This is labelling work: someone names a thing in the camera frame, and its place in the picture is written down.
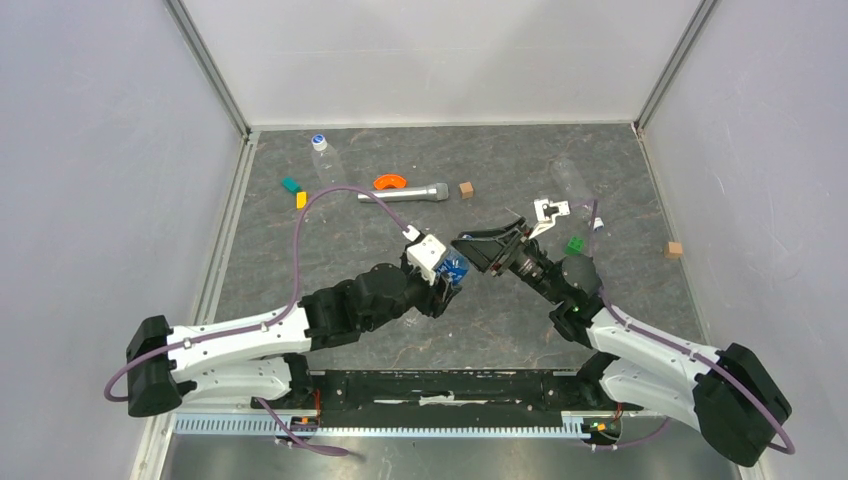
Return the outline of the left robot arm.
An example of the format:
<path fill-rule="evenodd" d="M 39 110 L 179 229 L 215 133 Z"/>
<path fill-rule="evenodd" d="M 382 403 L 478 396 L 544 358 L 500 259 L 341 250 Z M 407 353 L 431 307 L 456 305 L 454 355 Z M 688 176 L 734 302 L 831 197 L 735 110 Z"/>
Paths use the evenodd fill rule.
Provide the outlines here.
<path fill-rule="evenodd" d="M 303 296 L 293 308 L 206 327 L 177 327 L 162 315 L 143 320 L 126 348 L 128 413 L 151 417 L 203 397 L 248 396 L 306 405 L 313 379 L 290 359 L 358 341 L 415 309 L 437 318 L 460 292 L 465 268 L 440 266 L 429 283 L 409 266 L 381 263 L 353 279 Z"/>

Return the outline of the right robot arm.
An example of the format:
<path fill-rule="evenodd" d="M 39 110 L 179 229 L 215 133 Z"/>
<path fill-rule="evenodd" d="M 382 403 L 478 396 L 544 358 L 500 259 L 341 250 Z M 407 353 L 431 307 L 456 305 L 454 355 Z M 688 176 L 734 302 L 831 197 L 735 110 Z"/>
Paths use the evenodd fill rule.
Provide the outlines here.
<path fill-rule="evenodd" d="M 549 318 L 564 339 L 595 350 L 577 382 L 585 405 L 659 413 L 743 467 L 768 449 L 795 453 L 783 427 L 792 407 L 751 349 L 699 344 L 637 320 L 609 301 L 591 257 L 550 259 L 523 219 L 462 232 L 451 245 L 482 273 L 514 274 L 554 305 Z"/>

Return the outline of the blue labelled Pocari bottle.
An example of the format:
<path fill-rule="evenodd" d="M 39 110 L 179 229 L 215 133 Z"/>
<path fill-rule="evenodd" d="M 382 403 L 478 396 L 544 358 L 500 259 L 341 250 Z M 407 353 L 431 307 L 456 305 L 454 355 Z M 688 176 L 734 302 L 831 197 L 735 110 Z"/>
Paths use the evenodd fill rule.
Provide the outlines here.
<path fill-rule="evenodd" d="M 468 259 L 456 249 L 449 247 L 436 269 L 439 277 L 445 276 L 451 285 L 458 286 L 470 269 Z"/>

